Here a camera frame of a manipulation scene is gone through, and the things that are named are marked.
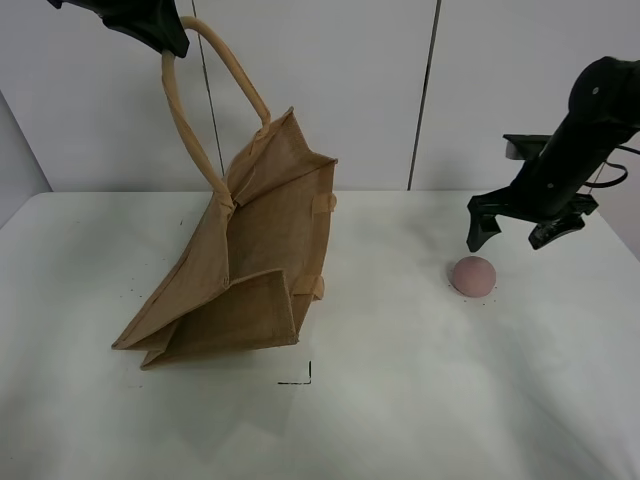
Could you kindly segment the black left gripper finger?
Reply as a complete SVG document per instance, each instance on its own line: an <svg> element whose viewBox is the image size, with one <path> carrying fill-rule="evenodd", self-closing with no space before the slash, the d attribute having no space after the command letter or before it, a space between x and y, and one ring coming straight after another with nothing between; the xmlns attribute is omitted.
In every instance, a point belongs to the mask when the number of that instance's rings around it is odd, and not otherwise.
<svg viewBox="0 0 640 480"><path fill-rule="evenodd" d="M67 3L95 13L103 25L151 47L184 58L189 39L174 0L49 0L56 9Z"/></svg>

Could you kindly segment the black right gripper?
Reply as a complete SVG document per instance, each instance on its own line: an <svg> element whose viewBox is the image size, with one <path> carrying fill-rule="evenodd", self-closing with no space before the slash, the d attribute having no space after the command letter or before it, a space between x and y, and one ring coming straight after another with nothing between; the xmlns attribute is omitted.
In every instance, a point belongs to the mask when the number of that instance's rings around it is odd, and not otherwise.
<svg viewBox="0 0 640 480"><path fill-rule="evenodd" d="M521 160L523 165L508 186L470 200L466 239L470 251L479 251L502 232L498 216L537 224L528 237L533 249L585 227L582 213L572 203L616 147L616 125L565 119L550 136L537 158Z"/></svg>

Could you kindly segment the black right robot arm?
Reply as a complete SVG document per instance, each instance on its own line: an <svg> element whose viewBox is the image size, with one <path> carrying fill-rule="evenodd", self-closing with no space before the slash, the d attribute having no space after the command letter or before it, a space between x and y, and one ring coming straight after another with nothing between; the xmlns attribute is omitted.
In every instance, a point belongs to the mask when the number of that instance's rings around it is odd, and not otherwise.
<svg viewBox="0 0 640 480"><path fill-rule="evenodd" d="M466 244L477 252L500 233L500 216L534 224L539 250L581 230L598 203L581 188L639 131L639 64L603 57L587 66L569 97L568 113L551 135L507 134L507 156L522 168L506 187L472 197Z"/></svg>

